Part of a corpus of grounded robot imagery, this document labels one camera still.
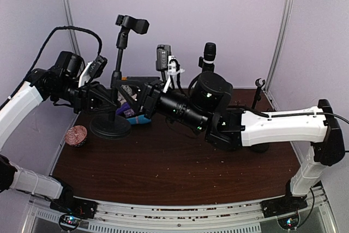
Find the purple microphone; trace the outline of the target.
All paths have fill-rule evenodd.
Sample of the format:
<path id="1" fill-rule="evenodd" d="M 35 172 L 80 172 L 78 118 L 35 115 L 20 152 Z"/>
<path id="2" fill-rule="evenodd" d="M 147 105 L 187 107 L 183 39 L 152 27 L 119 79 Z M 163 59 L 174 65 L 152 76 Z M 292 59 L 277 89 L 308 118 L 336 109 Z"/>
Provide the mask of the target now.
<path id="1" fill-rule="evenodd" d="M 120 106 L 120 108 L 116 110 L 116 115 L 122 115 L 125 111 L 129 109 L 130 109 L 130 105 L 127 102 L 125 102 Z"/>

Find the black stand with glitter microphone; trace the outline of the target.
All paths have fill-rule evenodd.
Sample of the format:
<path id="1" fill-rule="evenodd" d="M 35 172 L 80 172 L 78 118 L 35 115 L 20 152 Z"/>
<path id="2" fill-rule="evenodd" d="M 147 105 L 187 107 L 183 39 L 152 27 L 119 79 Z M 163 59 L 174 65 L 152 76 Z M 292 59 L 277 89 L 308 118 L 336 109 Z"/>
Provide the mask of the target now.
<path id="1" fill-rule="evenodd" d="M 128 46 L 128 36 L 130 31 L 137 34 L 146 34 L 149 28 L 149 22 L 146 19 L 136 19 L 129 15 L 118 15 L 116 25 L 121 29 L 118 33 L 116 47 L 118 49 L 116 67 L 111 76 L 111 98 L 118 103 L 117 81 L 122 79 L 121 65 L 123 51 Z M 93 118 L 90 122 L 92 133 L 103 139 L 122 139 L 131 133 L 131 124 L 125 118 L 116 114 L 116 110 L 109 112 L 107 115 L 100 115 Z"/>

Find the blue microphone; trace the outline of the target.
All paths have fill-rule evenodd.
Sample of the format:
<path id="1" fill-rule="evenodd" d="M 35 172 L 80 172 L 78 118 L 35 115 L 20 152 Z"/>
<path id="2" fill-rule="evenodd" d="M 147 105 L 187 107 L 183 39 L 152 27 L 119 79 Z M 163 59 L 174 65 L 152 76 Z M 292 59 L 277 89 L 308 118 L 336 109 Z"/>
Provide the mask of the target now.
<path id="1" fill-rule="evenodd" d="M 137 125 L 137 124 L 148 124 L 151 123 L 152 120 L 146 118 L 144 115 L 138 115 L 134 117 L 127 118 L 129 123 L 131 125 Z"/>

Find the black microphone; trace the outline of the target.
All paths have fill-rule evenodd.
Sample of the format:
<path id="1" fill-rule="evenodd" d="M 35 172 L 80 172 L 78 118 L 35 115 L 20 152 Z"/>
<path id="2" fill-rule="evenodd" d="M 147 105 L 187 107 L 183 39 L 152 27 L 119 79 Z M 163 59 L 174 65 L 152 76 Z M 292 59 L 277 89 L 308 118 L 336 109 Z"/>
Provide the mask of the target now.
<path id="1" fill-rule="evenodd" d="M 198 62 L 198 66 L 202 69 L 202 72 L 214 71 L 215 58 L 216 58 L 216 44 L 207 42 L 204 46 L 203 57 L 199 57 L 199 62 Z"/>

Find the black stand for pink microphone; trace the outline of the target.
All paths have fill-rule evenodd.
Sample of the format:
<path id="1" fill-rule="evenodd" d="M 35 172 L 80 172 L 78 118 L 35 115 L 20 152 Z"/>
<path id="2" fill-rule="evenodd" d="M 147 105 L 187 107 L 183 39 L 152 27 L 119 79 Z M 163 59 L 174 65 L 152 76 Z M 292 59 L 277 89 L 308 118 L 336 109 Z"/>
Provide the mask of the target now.
<path id="1" fill-rule="evenodd" d="M 263 80 L 261 78 L 256 79 L 255 81 L 256 91 L 255 91 L 254 99 L 251 105 L 252 109 L 255 109 L 256 104 L 261 100 L 261 92 L 265 84 L 266 84 L 265 79 Z"/>

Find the black stand with blue microphone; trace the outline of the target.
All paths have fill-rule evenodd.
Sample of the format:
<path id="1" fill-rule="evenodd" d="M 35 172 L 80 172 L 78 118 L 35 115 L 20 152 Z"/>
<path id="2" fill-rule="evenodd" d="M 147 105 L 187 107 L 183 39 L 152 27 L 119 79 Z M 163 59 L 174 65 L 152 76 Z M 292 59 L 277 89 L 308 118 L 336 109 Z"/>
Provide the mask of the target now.
<path id="1" fill-rule="evenodd" d="M 258 144 L 250 147 L 250 150 L 256 153 L 265 153 L 269 150 L 269 144 Z"/>

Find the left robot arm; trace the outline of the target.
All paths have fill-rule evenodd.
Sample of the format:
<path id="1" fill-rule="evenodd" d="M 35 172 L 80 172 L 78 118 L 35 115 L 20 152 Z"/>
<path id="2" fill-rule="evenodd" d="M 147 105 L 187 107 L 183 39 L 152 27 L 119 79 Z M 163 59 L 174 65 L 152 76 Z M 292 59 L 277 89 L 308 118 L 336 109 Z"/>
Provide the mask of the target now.
<path id="1" fill-rule="evenodd" d="M 92 35 L 98 41 L 96 59 L 85 64 L 80 56 L 62 51 L 48 70 L 32 65 L 14 92 L 1 105 L 1 146 L 5 145 L 27 115 L 47 99 L 53 103 L 64 100 L 64 106 L 72 108 L 74 113 L 110 112 L 117 108 L 109 91 L 96 81 L 107 64 L 107 59 L 100 55 L 103 45 L 100 37 L 89 29 L 74 26 L 56 27 L 48 37 L 62 30 Z M 56 200 L 66 213 L 74 213 L 79 207 L 69 185 L 51 176 L 22 168 L 6 156 L 1 156 L 1 191 L 8 189 Z"/>

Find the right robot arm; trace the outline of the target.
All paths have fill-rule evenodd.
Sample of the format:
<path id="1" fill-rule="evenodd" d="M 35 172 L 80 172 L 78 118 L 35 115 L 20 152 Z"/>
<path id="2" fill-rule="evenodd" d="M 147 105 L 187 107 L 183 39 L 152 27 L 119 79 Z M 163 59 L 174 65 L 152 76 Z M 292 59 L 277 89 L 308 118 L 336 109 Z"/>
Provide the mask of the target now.
<path id="1" fill-rule="evenodd" d="M 166 62 L 166 81 L 117 80 L 122 93 L 135 112 L 146 118 L 159 113 L 181 123 L 194 133 L 204 133 L 205 140 L 224 151 L 273 142 L 308 141 L 310 149 L 297 173 L 290 179 L 286 195 L 280 199 L 283 211 L 291 212 L 325 168 L 341 161 L 345 145 L 339 116 L 329 102 L 296 111 L 259 112 L 242 105 L 231 105 L 233 87 L 214 72 L 216 46 L 207 43 L 199 59 L 201 73 L 192 80 L 191 92 L 171 89 L 171 79 L 183 72 L 167 45 L 157 48 L 158 58 Z"/>

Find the red patterned small bowl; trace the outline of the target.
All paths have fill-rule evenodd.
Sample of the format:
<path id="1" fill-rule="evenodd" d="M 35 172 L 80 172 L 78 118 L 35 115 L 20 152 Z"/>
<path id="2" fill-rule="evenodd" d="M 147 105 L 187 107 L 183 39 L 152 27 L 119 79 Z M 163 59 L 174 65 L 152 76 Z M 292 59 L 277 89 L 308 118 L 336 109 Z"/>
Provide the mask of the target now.
<path id="1" fill-rule="evenodd" d="M 82 125 L 71 127 L 65 134 L 65 143 L 71 147 L 82 147 L 87 141 L 87 129 Z"/>

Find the aluminium corner frame post left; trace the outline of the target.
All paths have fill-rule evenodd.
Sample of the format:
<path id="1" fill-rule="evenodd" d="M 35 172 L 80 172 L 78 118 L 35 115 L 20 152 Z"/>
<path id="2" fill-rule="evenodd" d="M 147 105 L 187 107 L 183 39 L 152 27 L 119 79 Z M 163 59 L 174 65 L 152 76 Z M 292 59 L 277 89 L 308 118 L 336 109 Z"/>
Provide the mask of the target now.
<path id="1" fill-rule="evenodd" d="M 74 21 L 73 21 L 73 14 L 71 11 L 71 6 L 70 6 L 70 0 L 62 0 L 62 4 L 63 4 L 63 9 L 64 9 L 65 20 L 66 20 L 67 26 L 73 26 Z M 69 30 L 69 39 L 70 39 L 70 43 L 71 43 L 71 47 L 72 47 L 73 51 L 76 54 L 80 55 L 80 48 L 79 48 L 79 44 L 77 41 L 76 33 L 72 29 Z"/>

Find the aluminium corner frame post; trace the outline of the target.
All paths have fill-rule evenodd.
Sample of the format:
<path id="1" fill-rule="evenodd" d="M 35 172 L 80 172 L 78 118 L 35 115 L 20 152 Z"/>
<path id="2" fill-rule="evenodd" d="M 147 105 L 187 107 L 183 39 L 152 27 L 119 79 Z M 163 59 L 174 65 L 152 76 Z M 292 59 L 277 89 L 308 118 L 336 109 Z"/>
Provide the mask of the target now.
<path id="1" fill-rule="evenodd" d="M 286 39 L 288 24 L 290 22 L 290 18 L 292 14 L 293 3 L 294 3 L 294 0 L 284 0 L 284 7 L 283 7 L 281 21 L 280 21 L 279 33 L 276 39 L 272 62 L 269 68 L 266 85 L 264 88 L 264 92 L 267 94 L 271 89 L 272 82 L 275 77 L 276 69 L 278 66 L 278 62 L 281 57 L 282 48 Z"/>
<path id="2" fill-rule="evenodd" d="M 73 26 L 74 21 L 73 21 L 73 14 L 71 11 L 71 6 L 70 6 L 70 0 L 62 0 L 62 4 L 63 4 L 63 9 L 64 9 L 65 20 L 66 20 L 67 26 Z M 69 30 L 69 39 L 70 39 L 70 43 L 71 43 L 71 47 L 72 47 L 73 51 L 76 54 L 80 55 L 80 48 L 79 48 L 79 44 L 77 41 L 76 33 L 72 29 Z"/>

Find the aluminium corner frame post right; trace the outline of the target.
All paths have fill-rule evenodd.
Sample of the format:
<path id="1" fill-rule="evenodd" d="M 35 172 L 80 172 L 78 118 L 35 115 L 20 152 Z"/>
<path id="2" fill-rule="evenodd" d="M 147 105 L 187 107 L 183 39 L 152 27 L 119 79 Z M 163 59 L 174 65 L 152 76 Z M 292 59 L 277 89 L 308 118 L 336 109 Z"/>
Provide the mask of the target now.
<path id="1" fill-rule="evenodd" d="M 276 39 L 272 62 L 269 68 L 266 85 L 264 88 L 264 92 L 267 94 L 271 89 L 272 82 L 275 77 L 276 69 L 278 66 L 278 62 L 281 57 L 282 48 L 286 39 L 288 24 L 290 22 L 290 18 L 292 14 L 293 3 L 294 3 L 294 0 L 284 0 L 284 7 L 283 7 L 281 21 L 280 21 L 279 33 Z"/>

